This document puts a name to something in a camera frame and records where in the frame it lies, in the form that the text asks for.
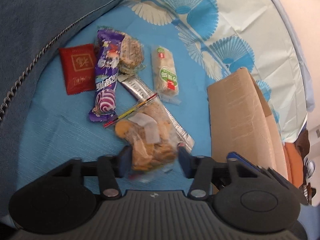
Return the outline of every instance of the cardboard box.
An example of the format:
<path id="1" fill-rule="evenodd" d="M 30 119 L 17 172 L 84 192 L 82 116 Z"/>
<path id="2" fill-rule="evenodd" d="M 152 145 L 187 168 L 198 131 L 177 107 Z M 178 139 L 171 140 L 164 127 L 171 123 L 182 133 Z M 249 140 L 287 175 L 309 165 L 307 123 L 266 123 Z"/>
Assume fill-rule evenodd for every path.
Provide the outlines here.
<path id="1" fill-rule="evenodd" d="M 236 151 L 288 179 L 281 138 L 270 107 L 246 68 L 208 87 L 212 157 Z"/>

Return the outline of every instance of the gold square logo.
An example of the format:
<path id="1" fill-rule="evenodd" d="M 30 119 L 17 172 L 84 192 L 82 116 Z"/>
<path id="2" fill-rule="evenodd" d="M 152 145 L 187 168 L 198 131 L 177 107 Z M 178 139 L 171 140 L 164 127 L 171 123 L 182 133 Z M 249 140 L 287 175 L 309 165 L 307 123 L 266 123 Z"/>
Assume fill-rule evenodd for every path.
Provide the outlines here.
<path id="1" fill-rule="evenodd" d="M 71 55 L 71 59 L 75 72 L 94 68 L 93 61 L 89 53 Z"/>

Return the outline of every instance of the white label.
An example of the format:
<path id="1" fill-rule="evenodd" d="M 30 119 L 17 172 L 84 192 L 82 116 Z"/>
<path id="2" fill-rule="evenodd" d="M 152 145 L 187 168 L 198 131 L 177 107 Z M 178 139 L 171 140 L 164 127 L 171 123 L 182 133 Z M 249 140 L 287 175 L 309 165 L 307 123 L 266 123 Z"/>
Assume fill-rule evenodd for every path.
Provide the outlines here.
<path id="1" fill-rule="evenodd" d="M 131 122 L 134 122 L 144 127 L 146 133 L 147 143 L 158 143 L 160 142 L 159 128 L 156 120 L 151 116 L 143 113 L 136 113 L 134 116 L 128 118 Z"/>

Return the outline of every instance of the bag of crackers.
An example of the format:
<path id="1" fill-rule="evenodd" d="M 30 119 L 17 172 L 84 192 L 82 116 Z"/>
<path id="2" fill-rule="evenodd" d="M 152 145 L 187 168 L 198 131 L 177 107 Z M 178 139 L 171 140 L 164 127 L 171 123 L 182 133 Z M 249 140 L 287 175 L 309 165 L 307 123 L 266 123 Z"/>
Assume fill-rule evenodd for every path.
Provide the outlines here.
<path id="1" fill-rule="evenodd" d="M 111 27 L 99 26 L 99 30 L 113 30 L 124 35 L 124 39 L 121 42 L 120 57 L 118 68 L 122 73 L 134 75 L 138 71 L 145 68 L 142 64 L 144 61 L 143 45 L 135 38 L 131 37 L 127 33 L 116 31 Z M 101 42 L 97 38 L 95 41 L 95 51 L 99 51 Z"/>
<path id="2" fill-rule="evenodd" d="M 158 98 L 138 108 L 126 119 L 119 120 L 115 133 L 132 145 L 134 171 L 152 171 L 177 158 L 179 139 Z"/>

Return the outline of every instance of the gray fabric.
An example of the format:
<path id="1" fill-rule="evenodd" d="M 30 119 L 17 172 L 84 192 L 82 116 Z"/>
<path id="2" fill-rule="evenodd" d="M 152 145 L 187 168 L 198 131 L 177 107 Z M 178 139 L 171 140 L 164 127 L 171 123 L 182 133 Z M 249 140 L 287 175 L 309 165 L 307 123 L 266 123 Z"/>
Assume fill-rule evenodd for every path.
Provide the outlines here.
<path id="1" fill-rule="evenodd" d="M 111 0 L 0 0 L 0 104 L 39 51 L 64 28 Z M 16 189 L 20 132 L 39 76 L 80 29 L 113 8 L 120 0 L 91 14 L 72 27 L 41 57 L 19 87 L 0 122 L 0 217 Z"/>
<path id="2" fill-rule="evenodd" d="M 301 69 L 301 74 L 302 74 L 302 81 L 303 81 L 303 86 L 304 86 L 304 93 L 306 97 L 306 105 L 307 105 L 307 111 L 312 112 L 315 109 L 315 98 L 314 98 L 314 93 L 313 93 L 313 86 L 312 86 L 312 79 L 310 72 L 307 67 L 307 61 L 306 58 L 304 57 L 303 50 L 299 41 L 299 38 L 292 26 L 292 23 L 290 22 L 290 19 L 284 10 L 280 0 L 272 0 L 274 5 L 276 6 L 287 30 L 288 33 L 291 37 L 294 49 L 297 54 L 297 58 L 299 61 L 300 69 Z"/>

